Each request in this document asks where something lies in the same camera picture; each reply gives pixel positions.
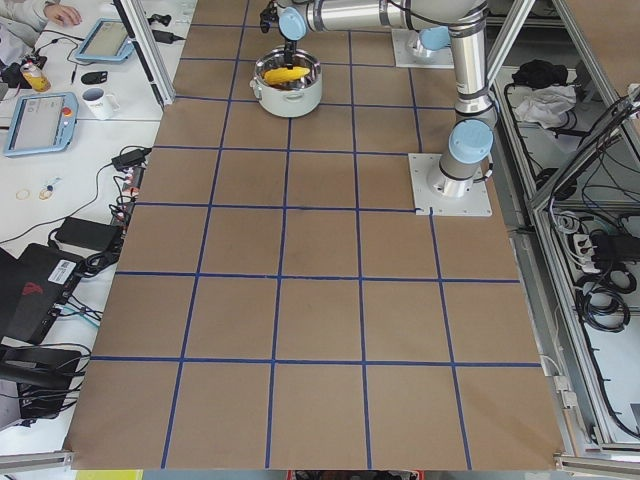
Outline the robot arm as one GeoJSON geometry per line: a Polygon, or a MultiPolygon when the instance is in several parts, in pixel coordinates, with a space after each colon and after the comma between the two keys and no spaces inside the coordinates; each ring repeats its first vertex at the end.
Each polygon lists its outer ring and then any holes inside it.
{"type": "Polygon", "coordinates": [[[417,33],[425,50],[448,47],[456,124],[427,182],[442,198],[470,191],[491,150],[496,119],[486,72],[485,1],[274,1],[272,7],[286,45],[312,32],[385,27],[417,33]]]}

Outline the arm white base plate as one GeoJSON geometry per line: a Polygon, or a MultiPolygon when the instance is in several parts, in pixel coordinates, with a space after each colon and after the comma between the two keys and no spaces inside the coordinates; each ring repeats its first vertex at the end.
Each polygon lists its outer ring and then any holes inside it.
{"type": "Polygon", "coordinates": [[[450,36],[446,27],[419,31],[393,29],[392,42],[397,67],[453,68],[450,36]]]}
{"type": "Polygon", "coordinates": [[[440,154],[408,155],[409,172],[417,215],[444,217],[490,217],[492,208],[484,181],[475,182],[480,167],[467,180],[452,180],[440,169],[440,154]]]}

